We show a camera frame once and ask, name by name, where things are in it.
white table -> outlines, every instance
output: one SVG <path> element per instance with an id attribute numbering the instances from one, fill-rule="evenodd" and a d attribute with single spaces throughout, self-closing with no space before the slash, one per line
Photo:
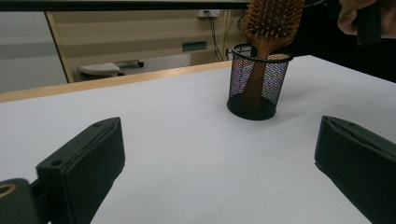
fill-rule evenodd
<path id="1" fill-rule="evenodd" d="M 396 85 L 320 59 L 290 62 L 276 115 L 227 109 L 230 68 L 0 104 L 0 178 L 35 166 L 90 124 L 122 122 L 126 165 L 92 223 L 368 220 L 314 164 L 323 115 L 396 142 Z"/>

human hand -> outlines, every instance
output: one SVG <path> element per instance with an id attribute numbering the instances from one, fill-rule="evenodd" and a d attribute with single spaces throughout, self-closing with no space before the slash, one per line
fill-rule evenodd
<path id="1" fill-rule="evenodd" d="M 356 35 L 358 10 L 379 1 L 381 15 L 381 37 L 396 38 L 396 0 L 340 0 L 342 6 L 338 27 L 347 35 Z"/>

wooden hairbrush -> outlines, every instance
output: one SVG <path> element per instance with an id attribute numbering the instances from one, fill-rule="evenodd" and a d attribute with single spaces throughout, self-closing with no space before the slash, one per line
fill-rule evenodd
<path id="1" fill-rule="evenodd" d="M 257 50 L 258 59 L 287 46 L 297 34 L 304 0 L 251 0 L 245 14 L 245 37 Z M 265 66 L 254 63 L 239 108 L 254 113 L 260 107 Z"/>

hairbrush bristle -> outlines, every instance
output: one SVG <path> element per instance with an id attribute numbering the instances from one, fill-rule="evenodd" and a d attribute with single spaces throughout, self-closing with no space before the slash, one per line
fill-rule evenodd
<path id="1" fill-rule="evenodd" d="M 253 35 L 292 35 L 298 29 L 303 8 L 304 0 L 251 0 L 245 30 Z"/>

mesh pencil cup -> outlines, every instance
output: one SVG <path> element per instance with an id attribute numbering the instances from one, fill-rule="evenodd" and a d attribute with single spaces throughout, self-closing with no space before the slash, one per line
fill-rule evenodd
<path id="1" fill-rule="evenodd" d="M 293 57 L 276 50 L 268 59 L 258 59 L 256 49 L 249 44 L 237 45 L 232 52 L 228 109 L 243 119 L 270 119 L 276 113 L 286 70 Z"/>

